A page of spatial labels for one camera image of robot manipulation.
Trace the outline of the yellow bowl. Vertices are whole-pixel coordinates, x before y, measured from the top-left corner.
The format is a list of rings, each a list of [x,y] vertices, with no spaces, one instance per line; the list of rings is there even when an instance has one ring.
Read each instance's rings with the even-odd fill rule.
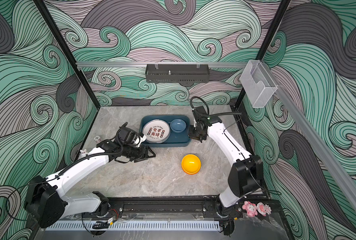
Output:
[[[195,175],[201,169],[201,160],[196,155],[186,155],[183,157],[181,167],[183,171],[188,175]]]

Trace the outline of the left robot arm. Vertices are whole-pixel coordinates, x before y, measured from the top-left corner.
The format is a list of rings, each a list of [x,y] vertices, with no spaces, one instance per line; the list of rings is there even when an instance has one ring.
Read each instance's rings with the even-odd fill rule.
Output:
[[[36,176],[29,182],[24,209],[33,216],[41,228],[76,214],[92,213],[105,218],[111,208],[109,199],[95,191],[83,196],[69,196],[67,192],[98,168],[125,157],[138,163],[156,157],[154,151],[143,144],[130,146],[111,140],[100,142],[96,148],[64,169],[48,176]]]

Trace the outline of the enjoy the moment plate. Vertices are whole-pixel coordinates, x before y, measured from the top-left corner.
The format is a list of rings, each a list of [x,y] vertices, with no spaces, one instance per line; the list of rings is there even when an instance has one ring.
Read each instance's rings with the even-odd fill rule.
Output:
[[[170,126],[163,120],[152,120],[142,127],[142,133],[146,136],[146,141],[152,144],[165,142],[171,133]]]

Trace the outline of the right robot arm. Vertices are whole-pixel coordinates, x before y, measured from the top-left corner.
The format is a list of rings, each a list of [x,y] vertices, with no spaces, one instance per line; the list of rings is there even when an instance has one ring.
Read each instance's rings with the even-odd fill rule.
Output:
[[[222,121],[210,124],[196,122],[190,125],[189,138],[198,141],[212,139],[230,163],[228,186],[219,195],[219,201],[224,208],[229,208],[247,195],[262,189],[263,161],[241,146]]]

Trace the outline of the blue bowl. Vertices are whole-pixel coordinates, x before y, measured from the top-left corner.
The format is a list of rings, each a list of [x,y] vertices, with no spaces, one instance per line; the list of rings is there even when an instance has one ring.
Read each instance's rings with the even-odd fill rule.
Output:
[[[182,119],[174,119],[170,122],[170,128],[174,133],[182,133],[185,131],[187,124]]]

